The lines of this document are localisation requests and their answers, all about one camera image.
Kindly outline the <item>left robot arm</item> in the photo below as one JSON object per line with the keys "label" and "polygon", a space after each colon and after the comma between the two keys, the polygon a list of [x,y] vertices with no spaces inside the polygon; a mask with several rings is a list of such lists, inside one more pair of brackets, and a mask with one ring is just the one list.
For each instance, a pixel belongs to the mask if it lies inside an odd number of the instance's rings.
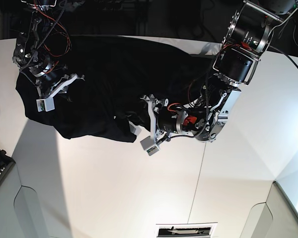
{"label": "left robot arm", "polygon": [[246,0],[232,16],[219,51],[202,73],[199,97],[170,103],[145,95],[150,135],[144,148],[158,146],[177,137],[212,142],[225,126],[240,95],[240,85],[249,84],[263,53],[271,47],[276,28],[298,12],[298,0]]}

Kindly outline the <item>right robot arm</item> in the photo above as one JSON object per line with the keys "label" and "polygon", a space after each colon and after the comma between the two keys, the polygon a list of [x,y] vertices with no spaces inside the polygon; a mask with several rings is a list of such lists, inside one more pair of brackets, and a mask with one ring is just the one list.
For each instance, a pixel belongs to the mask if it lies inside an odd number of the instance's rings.
{"label": "right robot arm", "polygon": [[82,40],[62,23],[69,0],[27,0],[12,61],[18,67],[16,90],[24,100],[73,101],[84,80]]}

